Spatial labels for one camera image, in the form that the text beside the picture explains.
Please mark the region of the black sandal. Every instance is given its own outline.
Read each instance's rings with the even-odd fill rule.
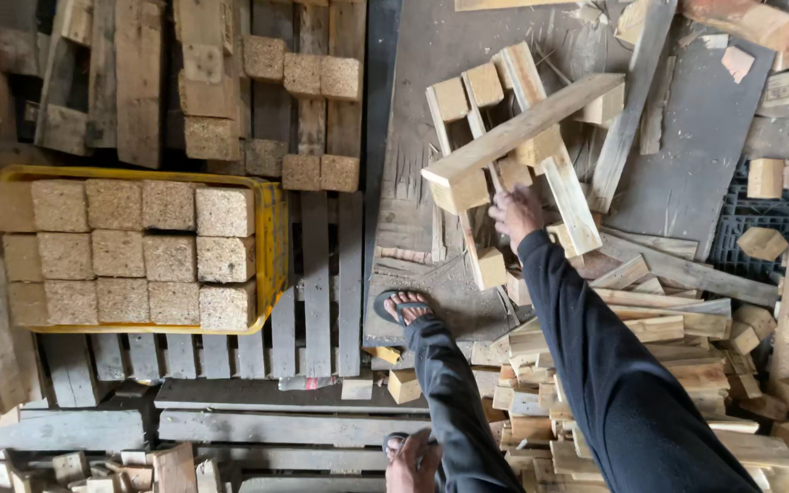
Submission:
[[[403,309],[404,308],[425,308],[428,311],[433,312],[430,306],[427,303],[419,302],[410,302],[410,303],[398,303],[395,300],[394,302],[394,310],[397,313],[397,320],[392,317],[392,314],[386,310],[386,300],[391,298],[392,295],[396,295],[400,293],[401,289],[389,289],[387,291],[383,291],[376,296],[376,299],[373,300],[373,311],[376,312],[377,315],[383,320],[391,322],[392,324],[399,324],[401,327],[406,327],[407,325],[403,323]]]

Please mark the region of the weathered gray wood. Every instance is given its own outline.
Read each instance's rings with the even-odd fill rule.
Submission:
[[[103,382],[118,382],[126,378],[124,370],[124,345],[120,334],[91,334],[96,377]]]
[[[378,446],[393,430],[415,433],[431,425],[419,418],[164,410],[158,436],[169,441]]]
[[[60,407],[94,407],[99,404],[96,378],[84,334],[39,334],[51,371],[53,392]]]
[[[300,446],[199,446],[197,457],[238,462],[244,469],[384,471],[389,459],[376,448]]]
[[[339,375],[361,373],[361,192],[339,194]]]
[[[233,376],[227,336],[203,334],[203,376],[208,379]]]
[[[194,336],[167,334],[167,365],[173,378],[196,378]]]
[[[599,252],[624,262],[640,254],[652,274],[677,283],[762,306],[774,306],[778,300],[778,287],[776,286],[758,283],[701,264],[688,262],[667,253],[617,238],[607,232],[601,234],[601,239],[603,245]]]
[[[626,104],[608,129],[608,136],[595,165],[592,187],[587,197],[592,210],[607,214],[614,199],[626,158],[629,157],[635,133],[641,123],[641,113],[651,89],[653,74],[657,71],[659,55],[665,47],[665,38],[677,9],[677,2],[651,2],[647,11],[644,29],[632,51],[626,77]]]
[[[128,410],[24,409],[20,422],[0,426],[0,448],[124,450],[145,447],[142,414]]]
[[[266,378],[267,365],[264,363],[264,353],[263,329],[252,335],[238,336],[239,378]]]
[[[331,376],[331,293],[326,192],[301,194],[307,376]]]
[[[373,414],[427,414],[428,403],[418,398],[395,404],[385,387],[373,387],[368,401],[344,401],[341,387],[331,385],[313,391],[282,392],[274,380],[176,380],[160,387],[154,406],[158,409],[218,409],[266,412],[351,412]]]
[[[130,364],[136,380],[159,380],[160,352],[154,334],[130,334]]]

